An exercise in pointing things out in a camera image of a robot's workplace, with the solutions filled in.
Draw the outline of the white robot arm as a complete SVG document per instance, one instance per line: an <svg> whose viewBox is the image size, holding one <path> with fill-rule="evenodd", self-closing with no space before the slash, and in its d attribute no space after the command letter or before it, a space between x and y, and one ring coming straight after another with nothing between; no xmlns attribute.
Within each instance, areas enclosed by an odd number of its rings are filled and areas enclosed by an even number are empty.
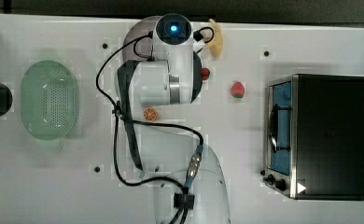
<svg viewBox="0 0 364 224"><path fill-rule="evenodd" d="M153 189L155 218L149 224L231 224L221 165L203 136L181 124L144 118L147 108L197 99L203 82L194 35L180 14L144 19L128 33L133 48L124 50L115 74L117 115L130 155L140 179Z"/></svg>

